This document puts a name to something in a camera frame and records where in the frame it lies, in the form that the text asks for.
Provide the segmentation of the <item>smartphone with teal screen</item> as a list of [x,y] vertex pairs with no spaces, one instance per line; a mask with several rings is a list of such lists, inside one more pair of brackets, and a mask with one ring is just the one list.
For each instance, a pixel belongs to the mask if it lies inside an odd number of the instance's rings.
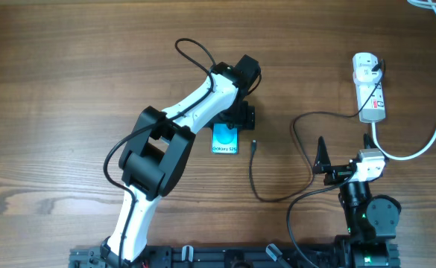
[[226,124],[214,124],[212,128],[211,152],[217,154],[238,153],[238,130]]

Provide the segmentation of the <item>white power strip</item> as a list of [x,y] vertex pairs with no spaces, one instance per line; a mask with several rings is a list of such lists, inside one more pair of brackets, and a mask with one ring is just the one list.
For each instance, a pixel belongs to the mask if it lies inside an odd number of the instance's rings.
[[353,71],[359,66],[372,66],[382,76],[378,83],[356,85],[356,100],[359,120],[362,123],[380,122],[386,117],[382,91],[382,78],[385,75],[385,62],[369,52],[359,52],[353,57]]

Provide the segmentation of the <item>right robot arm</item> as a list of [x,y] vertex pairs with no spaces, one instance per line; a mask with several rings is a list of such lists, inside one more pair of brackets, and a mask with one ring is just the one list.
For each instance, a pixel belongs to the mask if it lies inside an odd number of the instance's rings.
[[323,137],[318,139],[312,173],[323,174],[325,186],[339,188],[347,235],[335,237],[337,267],[400,267],[399,250],[391,240],[402,210],[388,195],[372,195],[370,183],[382,177],[384,154],[364,135],[365,148],[346,165],[332,165]]

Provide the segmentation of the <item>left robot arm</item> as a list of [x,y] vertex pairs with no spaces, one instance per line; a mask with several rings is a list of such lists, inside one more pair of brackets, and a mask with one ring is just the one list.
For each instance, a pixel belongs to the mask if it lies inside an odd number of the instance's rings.
[[244,55],[235,66],[219,63],[205,81],[181,102],[158,110],[147,107],[132,133],[120,141],[124,202],[112,235],[100,246],[111,267],[131,267],[147,244],[148,229],[158,202],[176,186],[197,133],[223,124],[232,130],[253,130],[255,108],[246,97],[260,82],[257,60]]

